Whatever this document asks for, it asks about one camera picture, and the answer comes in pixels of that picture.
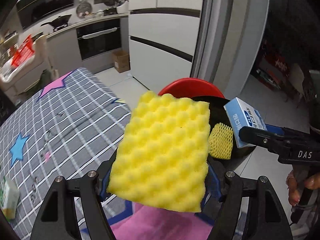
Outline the person's right hand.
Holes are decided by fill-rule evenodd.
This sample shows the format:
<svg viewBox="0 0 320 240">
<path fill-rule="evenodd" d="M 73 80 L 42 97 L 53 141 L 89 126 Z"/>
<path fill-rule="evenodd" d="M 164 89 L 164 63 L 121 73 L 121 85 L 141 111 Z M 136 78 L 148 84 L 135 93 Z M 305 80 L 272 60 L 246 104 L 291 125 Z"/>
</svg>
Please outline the person's right hand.
<svg viewBox="0 0 320 240">
<path fill-rule="evenodd" d="M 291 206 L 296 206 L 300 201 L 300 193 L 298 191 L 298 182 L 293 174 L 293 170 L 288 174 L 286 179 L 287 188 L 289 191 L 289 203 Z M 310 190 L 317 190 L 320 188 L 320 174 L 317 173 L 306 181 L 304 186 Z"/>
</svg>

